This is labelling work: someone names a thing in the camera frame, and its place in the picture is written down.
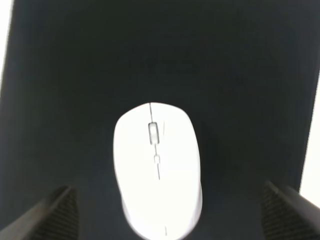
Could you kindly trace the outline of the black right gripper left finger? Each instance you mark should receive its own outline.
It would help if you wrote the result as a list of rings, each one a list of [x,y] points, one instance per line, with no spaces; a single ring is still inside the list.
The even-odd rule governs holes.
[[[77,191],[63,185],[0,231],[2,240],[77,240]]]

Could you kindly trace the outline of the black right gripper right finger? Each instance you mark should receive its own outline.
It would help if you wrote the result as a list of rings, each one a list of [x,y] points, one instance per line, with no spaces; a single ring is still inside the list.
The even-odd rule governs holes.
[[[320,208],[293,188],[267,181],[262,194],[261,225],[266,240],[318,240]]]

